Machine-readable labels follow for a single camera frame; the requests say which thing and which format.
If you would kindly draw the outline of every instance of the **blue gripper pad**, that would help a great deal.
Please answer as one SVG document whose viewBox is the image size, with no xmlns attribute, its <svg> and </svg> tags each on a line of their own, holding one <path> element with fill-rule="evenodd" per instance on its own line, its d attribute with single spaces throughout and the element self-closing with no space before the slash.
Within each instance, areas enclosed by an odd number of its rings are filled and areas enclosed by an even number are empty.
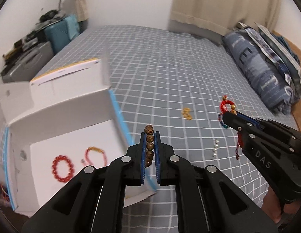
<svg viewBox="0 0 301 233">
<path fill-rule="evenodd" d="M 143 140 L 143 152 L 142 152 L 142 158 L 141 158 L 141 182 L 144 184 L 145 180 L 145 169 L 146 169 L 146 134 L 144 134 L 144 140 Z"/>
<path fill-rule="evenodd" d="M 160 183 L 160 157 L 159 157 L 159 150 L 158 150 L 158 141 L 157 141 L 157 133 L 154 133 L 155 137 L 155 166 L 156 166 L 156 178 L 157 183 Z"/>
</svg>

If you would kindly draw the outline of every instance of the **person's hand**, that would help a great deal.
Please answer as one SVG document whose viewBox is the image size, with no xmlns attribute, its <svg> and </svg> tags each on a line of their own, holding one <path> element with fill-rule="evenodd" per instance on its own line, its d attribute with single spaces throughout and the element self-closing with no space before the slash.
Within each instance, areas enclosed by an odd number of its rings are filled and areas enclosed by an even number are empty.
<svg viewBox="0 0 301 233">
<path fill-rule="evenodd" d="M 284 213 L 295 215 L 301 206 L 301 201 L 294 201 L 291 204 L 284 205 Z M 274 223 L 278 223 L 281 220 L 281 207 L 280 202 L 269 186 L 268 192 L 263 199 L 262 210 L 274 221 Z"/>
</svg>

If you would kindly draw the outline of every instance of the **red bead bracelet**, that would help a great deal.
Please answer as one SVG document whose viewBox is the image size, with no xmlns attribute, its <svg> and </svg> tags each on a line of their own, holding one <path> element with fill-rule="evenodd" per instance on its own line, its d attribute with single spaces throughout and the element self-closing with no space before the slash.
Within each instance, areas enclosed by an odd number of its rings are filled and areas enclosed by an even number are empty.
<svg viewBox="0 0 301 233">
<path fill-rule="evenodd" d="M 69 167 L 69 170 L 70 170 L 69 174 L 64 178 L 61 178 L 58 175 L 57 167 L 58 167 L 58 163 L 60 161 L 65 161 L 68 164 L 68 167 Z M 69 182 L 74 177 L 74 172 L 75 172 L 74 165 L 73 165 L 72 161 L 67 156 L 59 155 L 53 160 L 52 174 L 54 175 L 54 178 L 57 179 L 59 182 L 63 182 L 63 183 Z"/>
</svg>

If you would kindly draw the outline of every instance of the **red string bracelet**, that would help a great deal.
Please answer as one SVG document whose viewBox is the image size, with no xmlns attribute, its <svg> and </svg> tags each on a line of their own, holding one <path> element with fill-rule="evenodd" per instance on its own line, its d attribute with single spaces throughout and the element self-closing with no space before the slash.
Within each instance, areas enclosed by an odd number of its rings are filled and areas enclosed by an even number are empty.
<svg viewBox="0 0 301 233">
<path fill-rule="evenodd" d="M 57 167 L 58 167 L 58 163 L 60 161 L 65 161 L 68 164 L 68 167 L 70 170 L 69 174 L 64 178 L 61 178 L 58 175 Z M 74 177 L 74 172 L 75 172 L 74 165 L 67 156 L 59 155 L 59 156 L 55 157 L 55 159 L 53 160 L 53 163 L 52 163 L 52 173 L 53 173 L 55 179 L 57 179 L 59 182 L 67 183 Z"/>
<path fill-rule="evenodd" d="M 94 164 L 92 163 L 92 161 L 89 159 L 89 152 L 90 151 L 96 151 L 96 152 L 102 153 L 103 160 L 104 160 L 104 166 L 107 166 L 107 157 L 106 157 L 105 151 L 103 151 L 100 148 L 94 147 L 94 146 L 89 147 L 85 151 L 85 159 L 88 162 L 88 165 L 94 166 Z M 82 160 L 81 162 L 83 163 L 84 166 L 86 166 L 86 162 L 84 160 Z"/>
<path fill-rule="evenodd" d="M 219 107 L 221 109 L 222 114 L 224 114 L 225 112 L 228 111 L 227 107 L 226 107 L 226 104 L 230 104 L 231 112 L 236 115 L 237 114 L 237 112 L 235 111 L 236 106 L 235 106 L 234 102 L 232 102 L 230 100 L 227 100 L 227 95 L 223 96 L 223 100 L 222 100 L 221 105 Z M 236 159 L 238 160 L 239 159 L 239 146 L 241 148 L 243 147 L 243 141 L 242 141 L 241 133 L 239 131 L 237 132 L 237 135 L 238 135 L 238 142 L 237 142 L 237 146 L 236 146 L 235 152 L 236 152 Z"/>
</svg>

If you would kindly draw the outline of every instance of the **circular hole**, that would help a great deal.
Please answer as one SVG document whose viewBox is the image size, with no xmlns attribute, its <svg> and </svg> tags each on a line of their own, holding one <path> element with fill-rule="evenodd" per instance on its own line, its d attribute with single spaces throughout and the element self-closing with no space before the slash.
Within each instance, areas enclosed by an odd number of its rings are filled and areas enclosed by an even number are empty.
<svg viewBox="0 0 301 233">
<path fill-rule="evenodd" d="M 23 150 L 20 151 L 20 158 L 22 161 L 27 160 L 27 155 L 26 155 L 25 151 L 23 151 Z"/>
</svg>

